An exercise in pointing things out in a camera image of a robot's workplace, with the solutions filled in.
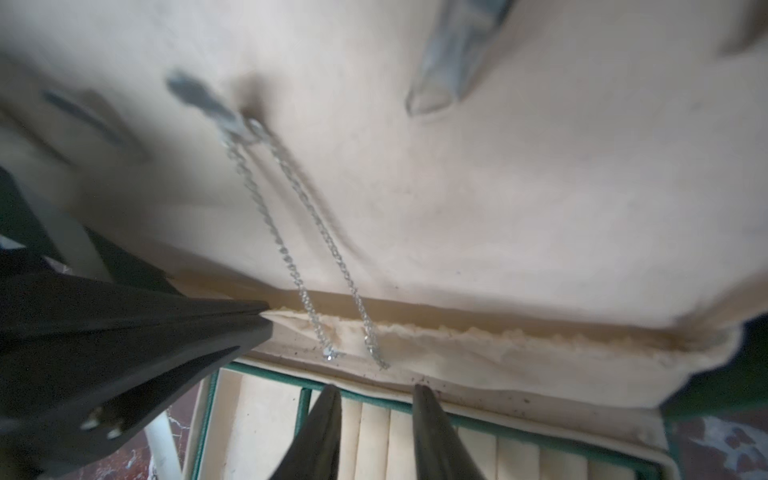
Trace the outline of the green jewelry box beige lining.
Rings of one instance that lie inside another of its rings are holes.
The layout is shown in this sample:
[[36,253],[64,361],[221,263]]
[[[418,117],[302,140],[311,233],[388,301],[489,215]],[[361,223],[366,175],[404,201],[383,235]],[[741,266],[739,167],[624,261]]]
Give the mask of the green jewelry box beige lining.
[[461,394],[655,407],[767,308],[767,5],[522,1],[459,101],[419,114],[437,1],[5,1],[5,169],[195,293],[288,270],[198,80],[259,118],[391,369]]

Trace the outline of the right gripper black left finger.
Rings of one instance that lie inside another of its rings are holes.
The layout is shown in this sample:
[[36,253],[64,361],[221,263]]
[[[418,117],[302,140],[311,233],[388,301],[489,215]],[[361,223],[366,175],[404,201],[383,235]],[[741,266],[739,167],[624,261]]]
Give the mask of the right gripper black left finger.
[[321,391],[271,479],[337,479],[341,428],[341,392],[329,384]]

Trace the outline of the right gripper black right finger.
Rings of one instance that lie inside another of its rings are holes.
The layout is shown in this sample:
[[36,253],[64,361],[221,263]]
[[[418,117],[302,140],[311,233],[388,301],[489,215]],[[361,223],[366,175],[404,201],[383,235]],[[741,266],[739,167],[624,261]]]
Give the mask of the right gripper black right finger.
[[448,415],[426,385],[414,387],[412,419],[418,480],[484,479]]

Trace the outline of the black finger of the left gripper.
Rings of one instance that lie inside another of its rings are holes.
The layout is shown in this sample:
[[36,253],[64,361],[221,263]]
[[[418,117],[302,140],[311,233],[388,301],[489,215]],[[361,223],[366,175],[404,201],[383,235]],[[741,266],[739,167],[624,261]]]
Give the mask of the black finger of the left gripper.
[[271,337],[262,301],[187,298],[1,254],[1,473],[57,477],[120,449]]

